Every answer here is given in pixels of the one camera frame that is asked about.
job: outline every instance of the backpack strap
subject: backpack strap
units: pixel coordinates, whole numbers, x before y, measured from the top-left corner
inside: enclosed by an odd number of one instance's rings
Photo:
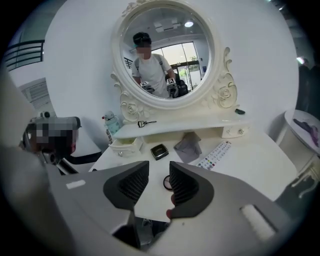
[[[139,58],[136,58],[136,59],[135,59],[134,65],[135,65],[135,67],[136,67],[136,70],[138,70],[138,72],[139,72]]]
[[[162,59],[161,59],[161,55],[159,54],[152,54],[156,59],[157,61],[159,62],[163,72],[165,72],[165,68],[164,68],[164,65],[163,65],[163,62],[162,62]]]

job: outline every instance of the white t-shirt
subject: white t-shirt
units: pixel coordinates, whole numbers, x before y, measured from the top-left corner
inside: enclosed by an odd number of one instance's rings
[[[133,62],[132,76],[141,78],[141,82],[147,81],[154,89],[154,92],[152,93],[153,95],[167,99],[169,98],[169,93],[167,91],[167,82],[165,79],[164,70],[170,70],[171,66],[169,65],[165,57],[163,57],[162,55],[159,56],[162,61],[163,68],[161,67],[158,59],[154,56],[154,54],[151,54],[151,57],[149,59],[139,58],[139,71],[135,66],[135,62]]]

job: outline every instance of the white wall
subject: white wall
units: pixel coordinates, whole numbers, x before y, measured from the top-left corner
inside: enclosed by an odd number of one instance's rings
[[[201,76],[199,71],[190,72],[190,78],[192,81],[192,86],[198,86],[201,83]]]
[[[209,47],[206,38],[196,39],[193,41],[196,54],[199,58],[200,72],[204,74],[203,67],[208,68],[209,63]],[[215,58],[215,53],[212,51],[212,58]]]
[[[45,37],[44,71],[55,112],[80,117],[100,148],[107,144],[102,115],[107,110],[120,114],[120,92],[110,78],[109,42],[129,2],[68,0]],[[265,0],[189,2],[203,7],[223,45],[231,49],[240,108],[275,138],[282,113],[295,106],[298,95],[296,51],[283,16]]]
[[[18,67],[9,72],[16,87],[32,86],[45,80],[44,63],[37,62]]]

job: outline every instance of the person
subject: person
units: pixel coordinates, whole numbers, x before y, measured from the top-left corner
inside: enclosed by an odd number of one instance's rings
[[[170,78],[176,79],[175,72],[162,55],[151,53],[151,38],[148,33],[139,32],[133,36],[134,46],[138,58],[132,65],[132,76],[134,80],[141,84],[141,82],[148,82],[154,89],[152,93],[161,98],[169,98],[167,91],[167,82],[165,79],[165,71]]]
[[[310,71],[310,103],[307,112],[320,120],[320,56],[314,53],[313,58],[314,67]]]
[[[304,58],[303,64],[299,67],[299,89],[296,101],[296,110],[307,111],[310,97],[310,69],[309,61]]]

